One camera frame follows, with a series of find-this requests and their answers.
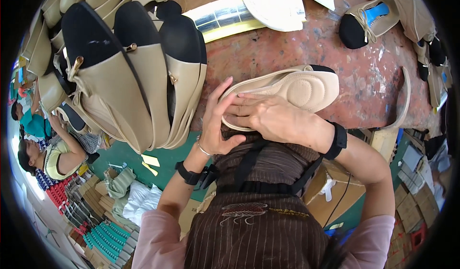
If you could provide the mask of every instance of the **worktable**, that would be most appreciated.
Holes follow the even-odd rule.
[[[183,12],[217,0],[174,0]],[[234,82],[259,77],[295,65],[325,65],[336,71],[340,92],[317,114],[345,128],[376,128],[391,124],[403,106],[401,66],[409,72],[411,97],[403,128],[428,128],[439,135],[439,115],[429,103],[428,83],[417,74],[417,56],[400,23],[377,43],[351,50],[339,39],[342,15],[353,5],[370,0],[334,0],[335,11],[313,0],[303,0],[307,21],[302,31],[279,32],[261,28],[206,44],[207,74],[192,131],[202,130],[209,94],[226,77]]]

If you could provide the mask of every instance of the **black cable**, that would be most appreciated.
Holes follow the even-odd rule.
[[[345,196],[345,193],[346,193],[346,191],[348,190],[348,185],[350,185],[350,179],[351,179],[351,174],[348,176],[348,182],[347,182],[346,187],[345,187],[345,192],[342,194],[342,197],[340,198],[339,202],[337,203],[337,205],[336,205],[336,206],[334,207],[334,209],[332,210],[331,215],[329,215],[329,218],[328,218],[328,220],[326,221],[326,223],[324,224],[323,229],[327,226],[329,220],[330,220],[331,217],[332,217],[332,214],[334,214],[334,211],[337,209],[337,206],[339,206],[340,202],[342,201],[343,197]]]

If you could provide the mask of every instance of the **pink sleeve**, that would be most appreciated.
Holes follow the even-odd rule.
[[[385,266],[395,218],[374,216],[361,222],[345,243],[348,254],[343,268],[383,268]]]
[[[179,223],[170,214],[158,210],[145,212],[132,268],[184,268],[187,236],[181,241],[179,237]]]

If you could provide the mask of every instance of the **green floor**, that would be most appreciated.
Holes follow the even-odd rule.
[[[174,165],[176,162],[180,162],[187,157],[193,143],[196,140],[197,135],[200,132],[191,132],[187,142],[175,149],[175,150],[165,150],[165,149],[155,149],[153,151],[144,152],[145,155],[158,158],[160,167],[153,169],[158,171],[158,175],[154,176],[148,169],[146,169],[142,164],[142,157],[136,154],[127,143],[116,141],[112,147],[108,150],[99,150],[101,155],[91,166],[90,169],[100,178],[104,178],[103,172],[109,167],[109,163],[121,166],[123,163],[127,163],[130,168],[134,170],[137,180],[140,182],[152,186],[155,184],[163,190],[173,176],[175,170]],[[400,167],[398,162],[403,158],[403,155],[406,151],[407,146],[410,144],[410,141],[406,139],[405,136],[402,137],[399,144],[396,156],[394,161],[390,164],[391,175],[393,176],[393,187],[396,189],[401,180],[397,176]],[[202,201],[206,190],[193,192],[192,198],[197,201]],[[351,208],[349,208],[342,216],[335,220],[331,225],[338,224],[343,222],[343,229],[347,230],[353,227],[356,227],[359,223],[361,217],[362,205],[364,203],[363,195]]]

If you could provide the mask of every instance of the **silver bracelet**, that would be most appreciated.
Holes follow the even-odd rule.
[[[214,155],[212,154],[209,154],[208,152],[206,152],[203,147],[201,147],[200,145],[200,137],[201,137],[201,134],[199,134],[197,137],[196,137],[196,141],[198,142],[198,148],[200,149],[200,151],[202,151],[205,155],[207,155],[208,157],[213,157]]]

